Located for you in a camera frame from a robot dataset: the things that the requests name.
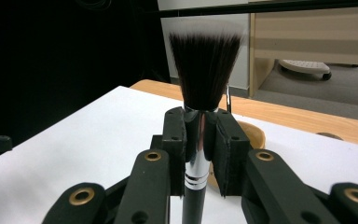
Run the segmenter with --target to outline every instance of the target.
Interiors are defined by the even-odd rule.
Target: silver ferrule
[[[189,189],[203,189],[206,187],[209,167],[211,162],[205,156],[204,141],[208,136],[205,136],[205,112],[197,111],[185,106],[185,112],[198,112],[197,131],[192,133],[190,138],[195,139],[195,144],[186,150],[186,153],[191,155],[190,160],[186,162],[185,185]]]

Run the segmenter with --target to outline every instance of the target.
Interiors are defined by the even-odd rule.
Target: makeup brush
[[[228,21],[182,21],[169,40],[185,108],[186,175],[184,224],[199,224],[211,157],[208,113],[217,112],[241,46],[243,28]]]

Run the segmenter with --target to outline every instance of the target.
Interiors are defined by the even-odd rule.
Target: brush bristles
[[[239,34],[169,35],[185,105],[215,110],[241,46]]]

